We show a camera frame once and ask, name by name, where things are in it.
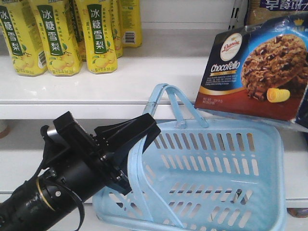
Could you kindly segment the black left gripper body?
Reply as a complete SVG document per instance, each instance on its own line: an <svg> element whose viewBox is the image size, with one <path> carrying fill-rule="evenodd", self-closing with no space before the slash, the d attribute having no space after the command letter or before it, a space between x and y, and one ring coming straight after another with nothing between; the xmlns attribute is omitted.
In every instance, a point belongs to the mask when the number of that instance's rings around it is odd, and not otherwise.
<svg viewBox="0 0 308 231"><path fill-rule="evenodd" d="M62 137L60 143L48 137L48 127L56 128ZM88 134L70 112L55 119L52 126L43 126L40 132L45 141L43 167L55 171L50 181L67 187L83 202L105 186L122 194L131 191L128 176L101 161L103 148L96 133Z"/></svg>

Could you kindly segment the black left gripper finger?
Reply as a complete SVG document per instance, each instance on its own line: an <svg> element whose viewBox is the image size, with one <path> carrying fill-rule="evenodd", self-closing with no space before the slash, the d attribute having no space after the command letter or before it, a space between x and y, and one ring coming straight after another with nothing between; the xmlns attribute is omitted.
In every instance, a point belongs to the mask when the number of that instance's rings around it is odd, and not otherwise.
<svg viewBox="0 0 308 231"><path fill-rule="evenodd" d="M97 139L104 144L135 144L138 140L158 129L155 119L143 114L118 124L99 126L94 129Z"/></svg>
<svg viewBox="0 0 308 231"><path fill-rule="evenodd" d="M101 147L103 148L103 152L101 154L101 161L104 161L117 170L122 170L125 175L128 174L128 157L131 151L140 145L141 142L141 151L144 152L150 144L156 139L156 137L160 134L161 129L158 128L156 131L151 132L150 134L145 135L140 140L138 140L135 144L132 142L127 144L104 144L101 142Z"/></svg>

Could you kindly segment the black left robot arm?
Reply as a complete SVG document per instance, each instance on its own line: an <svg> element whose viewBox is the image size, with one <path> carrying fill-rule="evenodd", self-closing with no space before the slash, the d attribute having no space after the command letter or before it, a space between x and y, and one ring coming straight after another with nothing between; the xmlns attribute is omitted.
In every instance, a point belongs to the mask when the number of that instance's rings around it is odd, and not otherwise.
<svg viewBox="0 0 308 231"><path fill-rule="evenodd" d="M144 149L160 133L156 120L143 114L99 126L94 134L66 112L40 130L45 142L35 174L0 205L3 231L46 231L73 210L84 221L84 202L104 187L131 192L128 153L140 140Z"/></svg>

